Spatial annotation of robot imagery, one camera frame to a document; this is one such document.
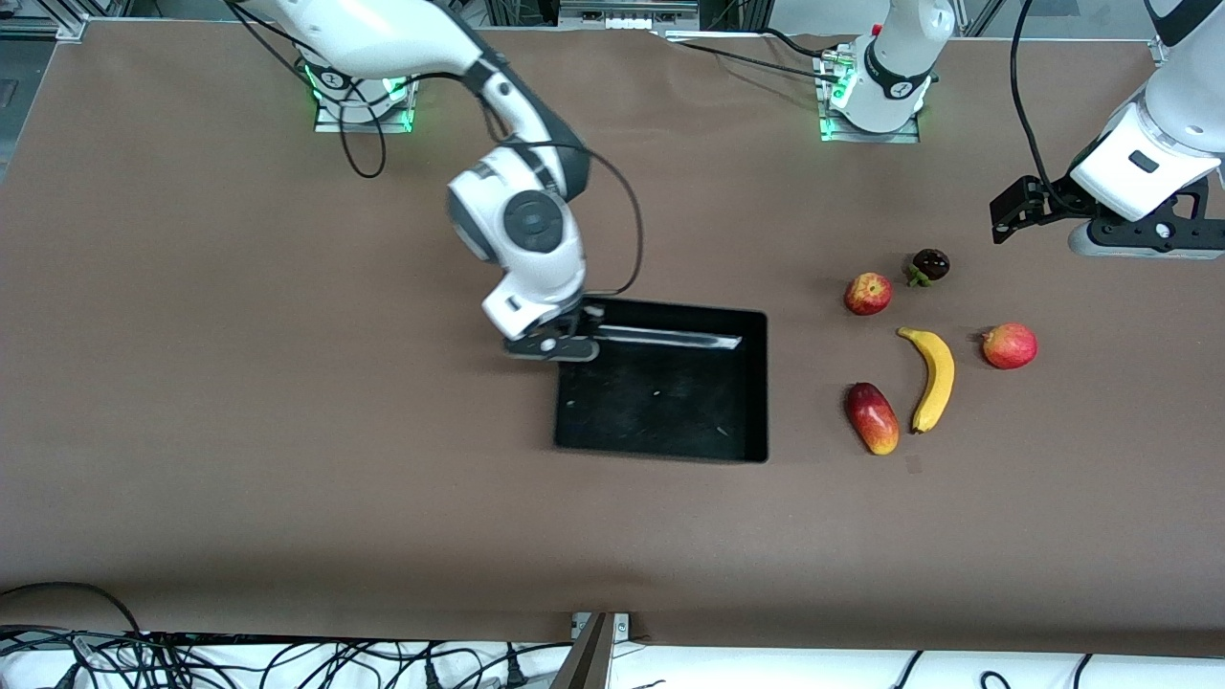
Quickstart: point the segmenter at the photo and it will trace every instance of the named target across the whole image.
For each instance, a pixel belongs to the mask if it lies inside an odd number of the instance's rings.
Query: dark purple fruit
[[[948,256],[940,249],[924,249],[910,260],[910,287],[922,284],[927,287],[932,282],[948,275]]]

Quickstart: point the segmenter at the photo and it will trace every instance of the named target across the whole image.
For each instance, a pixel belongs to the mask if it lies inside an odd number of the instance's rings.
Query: red apple
[[[1018,369],[1038,356],[1038,337],[1019,322],[1006,322],[982,336],[982,356],[997,369]]]
[[[856,383],[846,392],[846,416],[873,455],[888,455],[897,449],[902,435],[898,417],[871,383]]]
[[[893,286],[889,278],[875,272],[865,272],[846,286],[843,302],[854,314],[870,316],[884,310],[893,298]]]

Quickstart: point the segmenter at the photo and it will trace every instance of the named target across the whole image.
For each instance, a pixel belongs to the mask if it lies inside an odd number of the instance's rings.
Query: black tray
[[[587,298],[599,356],[559,364],[560,447],[737,462],[768,456],[766,314]]]

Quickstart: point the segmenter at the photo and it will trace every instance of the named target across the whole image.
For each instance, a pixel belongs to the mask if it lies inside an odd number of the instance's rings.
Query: banana
[[[915,348],[927,362],[927,391],[924,392],[910,421],[911,430],[927,433],[936,427],[936,422],[944,413],[944,407],[948,406],[949,395],[953,394],[953,353],[935,332],[899,327],[898,335],[914,342]]]

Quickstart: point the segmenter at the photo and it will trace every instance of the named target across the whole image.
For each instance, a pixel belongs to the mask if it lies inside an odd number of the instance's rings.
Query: brown table
[[[610,608],[659,642],[1225,647],[1225,268],[1078,257],[1062,226],[991,244],[987,201],[1031,169],[1006,43],[948,47],[921,145],[864,146],[820,141],[800,77],[646,33],[489,38],[638,190],[633,297],[768,313],[771,461],[550,447],[554,370],[500,353],[497,272],[443,212],[490,148],[456,85],[364,181],[240,27],[98,22],[0,186],[0,582],[93,581],[163,629],[541,638]],[[1022,60],[1052,169],[1152,70],[1140,43]],[[575,211],[590,286],[617,283],[621,190],[597,172]],[[843,309],[924,246],[954,264],[936,288]],[[976,357],[1006,320],[1041,338],[1027,369]],[[909,414],[899,325],[959,375],[933,433],[871,457],[842,395]]]

